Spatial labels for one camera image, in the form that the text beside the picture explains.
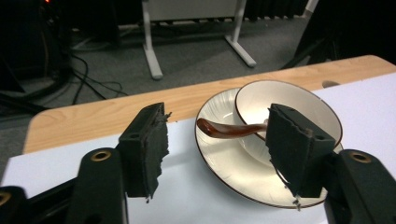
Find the white plate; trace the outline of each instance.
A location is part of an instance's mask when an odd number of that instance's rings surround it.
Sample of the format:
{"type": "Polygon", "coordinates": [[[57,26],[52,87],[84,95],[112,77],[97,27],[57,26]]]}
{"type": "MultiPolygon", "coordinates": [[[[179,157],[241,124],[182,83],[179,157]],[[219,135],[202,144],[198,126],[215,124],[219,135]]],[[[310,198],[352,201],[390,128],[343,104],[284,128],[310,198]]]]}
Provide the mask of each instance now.
{"type": "MultiPolygon", "coordinates": [[[[197,118],[218,123],[233,124],[234,99],[239,89],[223,91],[210,98],[201,108],[197,118]]],[[[198,148],[213,173],[237,193],[258,203],[275,207],[295,208],[295,198],[276,175],[272,166],[251,157],[236,139],[217,139],[205,135],[195,126],[198,148]]],[[[302,207],[323,202],[320,198],[300,199],[302,207]]]]}

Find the gray carpet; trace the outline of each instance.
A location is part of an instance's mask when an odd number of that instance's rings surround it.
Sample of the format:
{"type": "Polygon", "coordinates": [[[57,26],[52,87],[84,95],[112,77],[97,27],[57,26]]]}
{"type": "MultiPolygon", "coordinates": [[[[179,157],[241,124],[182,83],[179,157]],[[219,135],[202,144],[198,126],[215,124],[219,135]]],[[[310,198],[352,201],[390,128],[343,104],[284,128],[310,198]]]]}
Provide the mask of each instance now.
{"type": "MultiPolygon", "coordinates": [[[[89,42],[73,52],[87,62],[89,77],[117,90],[119,85],[110,82],[119,82],[123,92],[134,95],[278,70],[293,57],[307,23],[308,18],[245,21],[239,43],[258,63],[254,68],[247,67],[224,40],[223,35],[233,29],[229,21],[154,26],[153,46],[164,73],[160,81],[153,80],[149,74],[140,27],[122,27],[123,37],[118,47],[89,42]]],[[[84,38],[75,34],[73,46],[84,38]]],[[[81,61],[73,59],[72,66],[84,73],[85,66],[81,61]]],[[[34,91],[50,83],[51,80],[40,78],[22,85],[26,90],[34,91]]],[[[122,96],[99,84],[91,84],[106,98],[122,96]]],[[[34,103],[47,107],[71,105],[78,85],[74,78],[56,93],[34,103]]],[[[78,104],[98,100],[89,88],[84,87],[78,104]]],[[[22,153],[29,120],[13,119],[0,123],[0,177],[8,158],[22,153]]]]}

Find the brown spoon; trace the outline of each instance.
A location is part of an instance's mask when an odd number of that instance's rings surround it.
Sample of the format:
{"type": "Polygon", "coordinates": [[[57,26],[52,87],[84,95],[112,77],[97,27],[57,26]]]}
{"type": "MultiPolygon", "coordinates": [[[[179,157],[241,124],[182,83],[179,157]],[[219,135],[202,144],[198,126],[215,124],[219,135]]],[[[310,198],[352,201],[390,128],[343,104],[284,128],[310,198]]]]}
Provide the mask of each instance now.
{"type": "Polygon", "coordinates": [[[237,138],[253,133],[265,132],[267,124],[232,125],[220,124],[207,119],[197,120],[198,128],[209,137],[214,138],[237,138]]]}

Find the white paper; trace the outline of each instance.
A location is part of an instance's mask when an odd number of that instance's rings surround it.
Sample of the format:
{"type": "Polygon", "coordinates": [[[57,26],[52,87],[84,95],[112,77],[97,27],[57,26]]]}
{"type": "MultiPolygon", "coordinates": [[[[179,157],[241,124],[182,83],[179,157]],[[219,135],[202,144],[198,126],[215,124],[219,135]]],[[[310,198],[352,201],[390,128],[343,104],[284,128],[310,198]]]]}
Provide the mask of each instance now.
{"type": "MultiPolygon", "coordinates": [[[[378,157],[396,176],[396,74],[315,91],[344,127],[344,148],[378,157]]],[[[221,183],[195,143],[194,119],[168,124],[170,154],[154,199],[128,199],[130,223],[327,223],[323,205],[296,210],[255,203],[221,183]]],[[[14,157],[2,186],[25,188],[28,197],[76,176],[82,156],[115,147],[120,135],[14,157]]]]}

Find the wooden table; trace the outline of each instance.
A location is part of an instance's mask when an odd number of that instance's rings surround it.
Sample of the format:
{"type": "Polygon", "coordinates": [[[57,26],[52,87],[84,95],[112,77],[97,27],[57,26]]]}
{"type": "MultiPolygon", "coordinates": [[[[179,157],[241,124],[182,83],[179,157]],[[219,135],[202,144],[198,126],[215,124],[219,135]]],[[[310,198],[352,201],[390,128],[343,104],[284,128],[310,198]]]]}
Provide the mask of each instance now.
{"type": "Polygon", "coordinates": [[[343,84],[393,72],[394,64],[363,56],[51,109],[32,119],[24,153],[122,133],[141,108],[158,102],[165,102],[166,113],[172,112],[170,122],[194,118],[212,95],[256,80],[282,80],[314,91],[322,89],[325,80],[343,84]]]}

